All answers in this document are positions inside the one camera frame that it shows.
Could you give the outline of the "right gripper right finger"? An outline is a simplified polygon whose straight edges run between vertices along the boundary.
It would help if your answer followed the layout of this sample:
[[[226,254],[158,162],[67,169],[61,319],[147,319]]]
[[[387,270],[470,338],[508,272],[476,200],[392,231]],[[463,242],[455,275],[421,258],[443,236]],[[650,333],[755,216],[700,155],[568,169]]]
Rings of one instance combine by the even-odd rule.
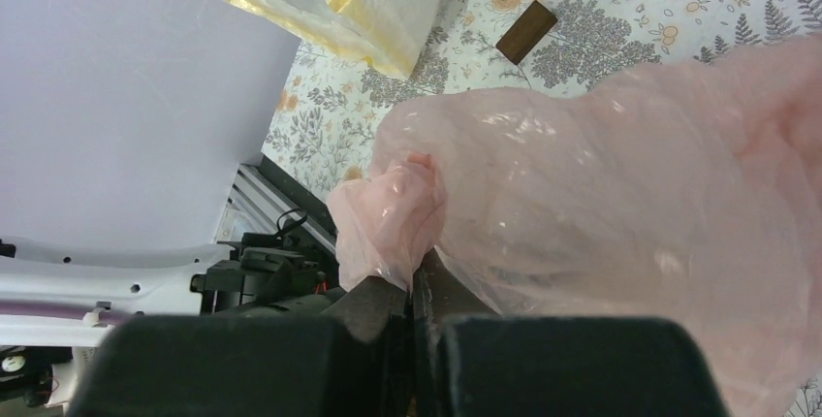
[[[691,336],[652,317],[499,316],[429,252],[414,276],[421,416],[724,416]]]

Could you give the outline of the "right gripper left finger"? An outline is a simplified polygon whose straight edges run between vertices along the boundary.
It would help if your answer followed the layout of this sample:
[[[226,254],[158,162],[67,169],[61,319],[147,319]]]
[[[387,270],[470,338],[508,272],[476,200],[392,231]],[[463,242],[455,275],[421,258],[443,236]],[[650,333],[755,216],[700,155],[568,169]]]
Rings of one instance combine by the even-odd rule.
[[[406,301],[370,277],[315,315],[137,316],[96,349],[69,414],[394,414]]]

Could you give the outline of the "pink trash bag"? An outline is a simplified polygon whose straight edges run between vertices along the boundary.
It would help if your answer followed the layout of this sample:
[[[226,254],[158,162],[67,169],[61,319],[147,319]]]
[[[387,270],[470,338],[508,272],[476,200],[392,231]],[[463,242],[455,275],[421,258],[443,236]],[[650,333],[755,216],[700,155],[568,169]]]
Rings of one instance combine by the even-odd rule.
[[[345,289],[438,249],[502,314],[674,320],[733,415],[781,415],[821,369],[821,38],[402,102],[327,206]]]

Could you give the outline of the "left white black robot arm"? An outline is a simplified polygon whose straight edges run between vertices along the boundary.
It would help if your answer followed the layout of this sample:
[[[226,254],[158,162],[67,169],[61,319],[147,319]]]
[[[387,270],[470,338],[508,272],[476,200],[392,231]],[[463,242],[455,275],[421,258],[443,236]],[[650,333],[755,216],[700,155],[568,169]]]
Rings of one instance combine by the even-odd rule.
[[[1,240],[1,343],[94,347],[137,315],[209,314],[315,295],[312,252],[237,242],[115,251]]]

